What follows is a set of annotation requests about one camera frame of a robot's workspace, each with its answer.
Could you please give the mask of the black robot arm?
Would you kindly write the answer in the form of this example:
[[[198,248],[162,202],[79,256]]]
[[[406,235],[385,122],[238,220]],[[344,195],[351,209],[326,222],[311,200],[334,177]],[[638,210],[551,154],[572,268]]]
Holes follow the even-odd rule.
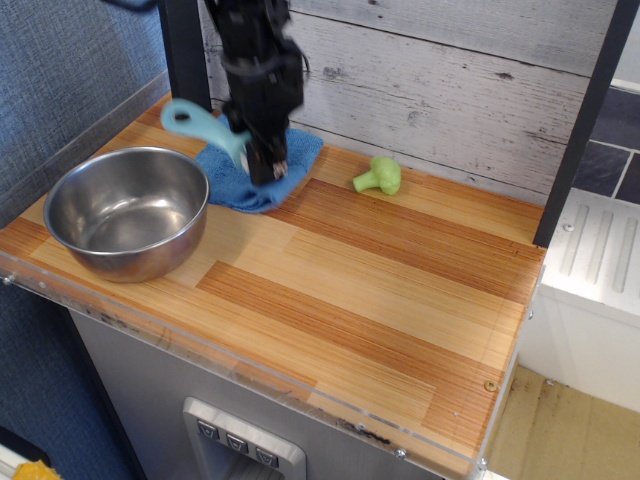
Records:
[[[220,36],[221,65],[230,98],[223,107],[231,130],[247,132],[246,164],[251,181],[264,185],[288,173],[289,115],[304,102],[307,57],[284,34],[287,1],[208,1]]]

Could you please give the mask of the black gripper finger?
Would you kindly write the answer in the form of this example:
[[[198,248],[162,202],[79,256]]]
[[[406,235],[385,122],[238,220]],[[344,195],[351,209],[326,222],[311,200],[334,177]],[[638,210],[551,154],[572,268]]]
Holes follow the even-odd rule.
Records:
[[[251,182],[256,186],[281,180],[288,174],[288,147],[284,135],[267,141],[253,139],[247,144],[247,162]]]

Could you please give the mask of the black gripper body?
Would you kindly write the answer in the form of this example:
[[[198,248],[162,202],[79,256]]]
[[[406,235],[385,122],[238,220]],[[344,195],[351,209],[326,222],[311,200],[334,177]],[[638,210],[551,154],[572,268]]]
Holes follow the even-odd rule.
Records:
[[[283,145],[289,115],[304,101],[304,53],[284,47],[260,58],[254,52],[226,48],[221,64],[230,94],[223,112],[231,130],[248,132],[262,145]]]

